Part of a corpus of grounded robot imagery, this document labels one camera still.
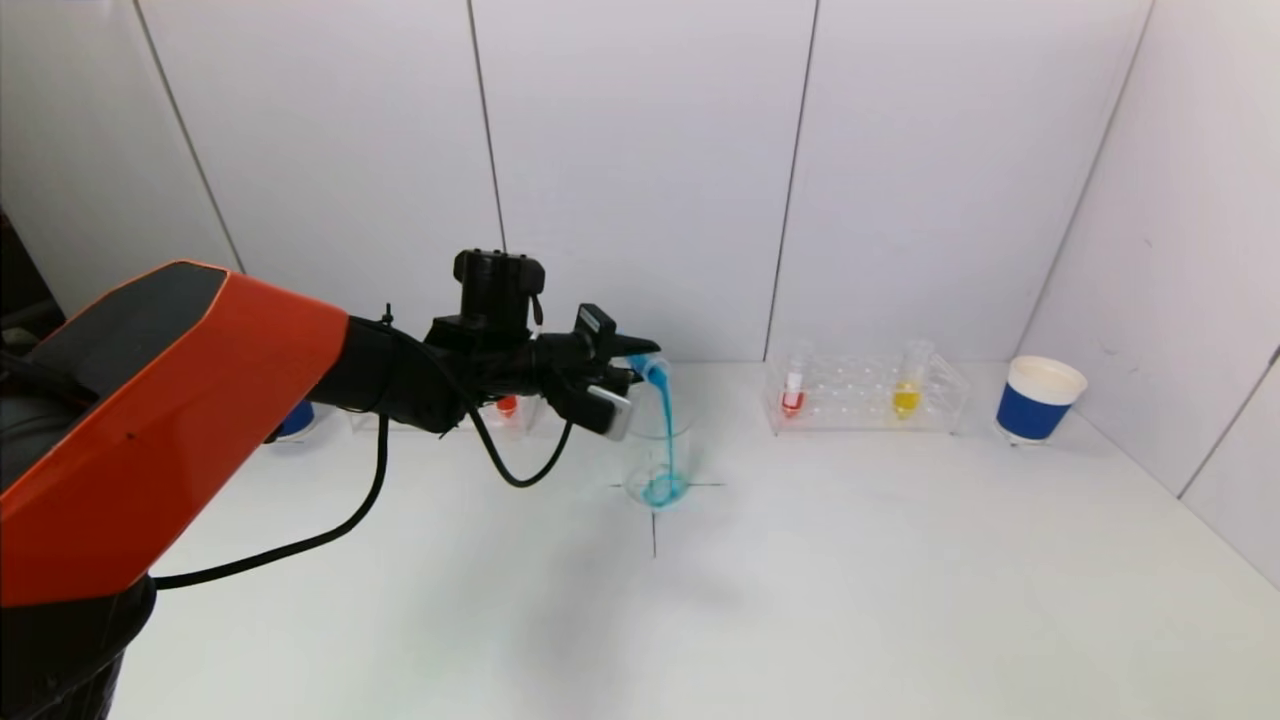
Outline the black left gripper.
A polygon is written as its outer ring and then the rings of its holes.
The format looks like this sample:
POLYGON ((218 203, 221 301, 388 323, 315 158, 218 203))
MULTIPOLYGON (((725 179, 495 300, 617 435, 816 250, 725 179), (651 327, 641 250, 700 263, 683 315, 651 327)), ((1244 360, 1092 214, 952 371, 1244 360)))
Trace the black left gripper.
MULTIPOLYGON (((602 373, 611 363, 612 345, 614 357, 662 351, 655 341, 616 332, 616 322, 596 304, 580 304, 571 331, 539 334, 534 341, 534 365, 539 372, 586 377, 602 373)), ((631 366, 611 365, 611 382, 635 386, 645 377, 631 366)))

